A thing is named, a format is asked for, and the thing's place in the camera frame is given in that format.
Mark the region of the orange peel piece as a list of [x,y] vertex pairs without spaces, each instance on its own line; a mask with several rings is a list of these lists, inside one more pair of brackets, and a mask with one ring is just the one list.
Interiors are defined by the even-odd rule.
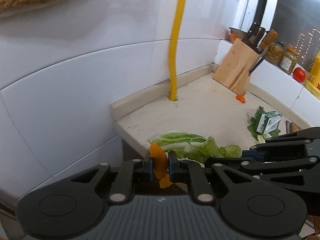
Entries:
[[152,142],[149,147],[150,159],[153,161],[153,172],[156,178],[159,180],[159,187],[166,189],[172,185],[168,169],[168,158],[163,149],[156,143]]

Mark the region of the green drink carton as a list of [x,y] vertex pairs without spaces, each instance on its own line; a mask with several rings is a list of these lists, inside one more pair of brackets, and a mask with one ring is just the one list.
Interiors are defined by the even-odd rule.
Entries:
[[258,134],[265,135],[278,129],[282,115],[276,111],[269,111],[258,113],[255,118],[257,121],[255,131]]

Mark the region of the black kitchen scissors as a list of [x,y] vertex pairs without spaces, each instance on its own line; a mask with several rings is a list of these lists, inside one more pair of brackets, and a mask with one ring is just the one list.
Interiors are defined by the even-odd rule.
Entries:
[[264,59],[266,58],[266,52],[268,50],[268,47],[266,47],[263,51],[261,51],[259,53],[259,57],[258,57],[258,60],[257,62],[253,65],[253,67],[251,67],[251,69],[249,70],[249,73],[248,75],[250,76],[254,71],[255,69],[264,61]]

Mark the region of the wooden cutting board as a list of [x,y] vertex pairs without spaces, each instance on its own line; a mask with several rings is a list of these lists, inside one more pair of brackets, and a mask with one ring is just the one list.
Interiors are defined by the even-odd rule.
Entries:
[[293,132],[298,132],[301,131],[302,129],[295,124],[294,122],[286,121],[286,133],[293,133]]

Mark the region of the pale cabbage leaves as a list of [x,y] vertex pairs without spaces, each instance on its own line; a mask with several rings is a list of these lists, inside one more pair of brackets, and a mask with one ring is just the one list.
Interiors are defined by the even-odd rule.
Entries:
[[174,152],[178,159],[190,159],[205,163],[209,158],[240,158],[242,149],[238,145],[219,147],[212,136],[205,138],[201,135],[178,131],[158,133],[148,139],[154,142],[164,152]]

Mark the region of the yellow oil bottle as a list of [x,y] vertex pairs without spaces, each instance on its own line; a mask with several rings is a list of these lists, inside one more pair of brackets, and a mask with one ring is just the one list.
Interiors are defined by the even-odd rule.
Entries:
[[311,72],[305,83],[306,89],[320,99],[320,51],[317,53]]

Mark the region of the red tomato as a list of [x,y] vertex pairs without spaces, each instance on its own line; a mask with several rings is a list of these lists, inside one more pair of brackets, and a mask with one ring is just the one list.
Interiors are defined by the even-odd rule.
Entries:
[[297,67],[293,71],[293,78],[299,83],[303,83],[306,78],[306,73],[303,68]]

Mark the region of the orange carrot piece by block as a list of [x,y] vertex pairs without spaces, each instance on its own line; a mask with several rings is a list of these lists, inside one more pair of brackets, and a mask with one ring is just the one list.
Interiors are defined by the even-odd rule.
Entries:
[[237,95],[237,96],[236,96],[236,99],[237,99],[238,101],[240,101],[241,103],[246,103],[246,100],[245,100],[245,98],[244,98],[243,95]]

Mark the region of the glass jar with label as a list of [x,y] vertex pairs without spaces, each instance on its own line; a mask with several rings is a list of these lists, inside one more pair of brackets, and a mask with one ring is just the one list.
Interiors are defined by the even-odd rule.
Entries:
[[297,63],[297,56],[298,53],[291,46],[287,46],[280,63],[280,69],[291,74]]

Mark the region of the glass jar of pickles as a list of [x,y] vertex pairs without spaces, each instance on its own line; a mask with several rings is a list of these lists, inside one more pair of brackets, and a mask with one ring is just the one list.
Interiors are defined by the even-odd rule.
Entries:
[[266,60],[269,63],[278,66],[283,58],[284,49],[285,47],[283,42],[274,40],[272,44],[268,46],[268,50],[266,52]]

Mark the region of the wooden knife block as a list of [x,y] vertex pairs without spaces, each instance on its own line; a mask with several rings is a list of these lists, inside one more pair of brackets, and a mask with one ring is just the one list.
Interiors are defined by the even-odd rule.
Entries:
[[237,95],[244,95],[249,81],[249,70],[258,62],[260,55],[240,39],[231,46],[213,79]]

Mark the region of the orange bowl on sill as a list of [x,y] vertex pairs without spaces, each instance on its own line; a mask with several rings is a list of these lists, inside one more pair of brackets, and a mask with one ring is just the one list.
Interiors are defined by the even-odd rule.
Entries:
[[235,34],[235,33],[229,33],[229,40],[231,41],[231,43],[234,43],[237,39],[242,40],[243,36]]

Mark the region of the metal bowl on sill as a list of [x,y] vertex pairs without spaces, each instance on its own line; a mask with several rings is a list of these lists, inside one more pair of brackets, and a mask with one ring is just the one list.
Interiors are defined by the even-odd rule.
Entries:
[[229,27],[229,29],[230,29],[231,33],[239,35],[239,36],[242,36],[242,37],[244,37],[247,34],[245,31],[242,31],[240,29],[236,29],[236,28],[233,28],[233,27]]

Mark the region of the yellow vertical pipe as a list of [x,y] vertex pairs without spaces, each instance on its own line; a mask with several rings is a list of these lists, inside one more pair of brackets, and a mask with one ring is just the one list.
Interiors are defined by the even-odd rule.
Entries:
[[176,54],[178,46],[178,38],[182,24],[186,0],[177,0],[174,21],[170,35],[168,50],[168,66],[170,74],[170,94],[169,99],[175,101],[177,99],[177,72],[176,72]]

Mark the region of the black handled knife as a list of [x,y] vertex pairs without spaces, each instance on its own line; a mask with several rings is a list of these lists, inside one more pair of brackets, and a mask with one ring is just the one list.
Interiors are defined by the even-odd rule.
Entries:
[[258,51],[258,44],[259,44],[260,40],[263,38],[263,36],[265,35],[265,32],[266,32],[266,29],[263,27],[260,27],[255,38],[251,40],[253,50]]
[[246,35],[243,37],[242,42],[244,42],[245,44],[248,44],[250,42],[250,38],[257,33],[257,31],[260,28],[260,22],[258,20],[254,20],[252,25],[250,26],[248,32],[246,33]]

